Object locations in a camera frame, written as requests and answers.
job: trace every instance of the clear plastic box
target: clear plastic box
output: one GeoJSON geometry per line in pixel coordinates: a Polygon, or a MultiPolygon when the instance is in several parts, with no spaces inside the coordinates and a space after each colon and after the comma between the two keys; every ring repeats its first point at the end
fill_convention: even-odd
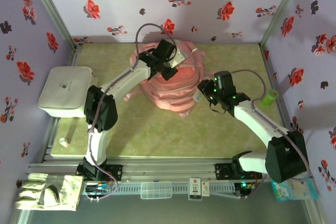
{"type": "Polygon", "coordinates": [[[169,199],[173,197],[172,182],[142,182],[140,196],[142,199],[169,199]]]}

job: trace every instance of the small white cylinder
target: small white cylinder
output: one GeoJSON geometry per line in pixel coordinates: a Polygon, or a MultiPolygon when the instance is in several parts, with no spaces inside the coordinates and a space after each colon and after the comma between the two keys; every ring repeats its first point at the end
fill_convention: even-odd
{"type": "Polygon", "coordinates": [[[59,139],[59,143],[60,143],[61,145],[63,145],[64,147],[68,147],[68,146],[69,146],[68,140],[66,140],[64,137],[61,137],[61,138],[59,139]]]}

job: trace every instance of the work glove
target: work glove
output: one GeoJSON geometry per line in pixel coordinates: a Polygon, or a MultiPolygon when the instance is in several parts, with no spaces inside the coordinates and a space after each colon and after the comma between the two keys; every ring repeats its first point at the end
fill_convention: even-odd
{"type": "Polygon", "coordinates": [[[23,182],[23,190],[14,207],[22,210],[76,211],[82,186],[82,176],[31,173],[23,182]]]}

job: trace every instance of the robotic arm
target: robotic arm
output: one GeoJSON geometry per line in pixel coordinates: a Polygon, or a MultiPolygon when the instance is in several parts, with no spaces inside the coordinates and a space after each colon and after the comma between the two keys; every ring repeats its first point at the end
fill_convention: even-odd
{"type": "Polygon", "coordinates": [[[268,174],[275,182],[282,182],[305,172],[306,165],[295,147],[307,160],[303,135],[273,122],[254,107],[244,93],[237,93],[232,76],[228,71],[214,74],[215,81],[203,80],[198,89],[211,104],[220,104],[233,117],[246,124],[266,145],[267,154],[243,152],[233,157],[232,172],[259,172],[268,174]]]}
{"type": "Polygon", "coordinates": [[[122,100],[137,84],[143,80],[150,80],[160,73],[165,80],[177,73],[176,66],[185,60],[178,48],[167,40],[161,40],[157,48],[140,53],[136,65],[131,65],[127,70],[100,88],[91,86],[87,93],[85,115],[88,128],[92,127],[96,116],[98,103],[104,92],[114,84],[102,100],[99,116],[92,133],[91,146],[83,159],[83,166],[79,166],[78,173],[92,180],[108,180],[106,175],[99,171],[96,164],[105,169],[106,147],[109,130],[118,120],[116,104],[122,100]]]}
{"type": "MultiPolygon", "coordinates": [[[[96,86],[89,88],[85,105],[89,129],[92,127],[98,103],[104,91],[107,88],[110,90],[102,100],[98,120],[92,133],[91,146],[89,142],[83,165],[78,166],[77,174],[82,174],[90,180],[109,180],[102,171],[97,169],[96,164],[107,170],[106,135],[118,119],[116,104],[138,83],[151,79],[157,73],[160,73],[165,80],[170,79],[177,73],[176,66],[184,60],[185,56],[178,48],[166,40],[161,40],[156,49],[140,53],[138,63],[130,66],[111,82],[100,88],[96,86]]],[[[307,165],[298,153],[299,150],[304,159],[308,159],[302,134],[298,131],[290,132],[276,124],[255,108],[247,95],[237,93],[229,72],[221,71],[215,73],[214,77],[215,81],[203,80],[198,85],[201,93],[211,104],[219,103],[225,111],[246,124],[267,147],[267,154],[248,151],[234,156],[230,172],[234,175],[240,175],[243,172],[264,173],[278,183],[305,172],[307,165]]]]}

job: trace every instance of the floral wallpaper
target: floral wallpaper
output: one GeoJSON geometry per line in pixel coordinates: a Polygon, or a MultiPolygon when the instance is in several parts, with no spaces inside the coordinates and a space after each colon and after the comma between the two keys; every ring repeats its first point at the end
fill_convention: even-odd
{"type": "MultiPolygon", "coordinates": [[[[194,43],[260,42],[281,0],[52,0],[75,43],[134,42],[144,23],[194,43]]],[[[287,22],[284,33],[290,27],[287,22]]],[[[166,35],[145,28],[139,41],[166,35]]]]}
{"type": "Polygon", "coordinates": [[[305,137],[329,223],[336,219],[335,6],[336,0],[291,0],[265,49],[288,124],[305,137]]]}
{"type": "Polygon", "coordinates": [[[49,116],[37,101],[49,71],[71,54],[40,0],[0,0],[0,223],[36,162],[49,116]]]}

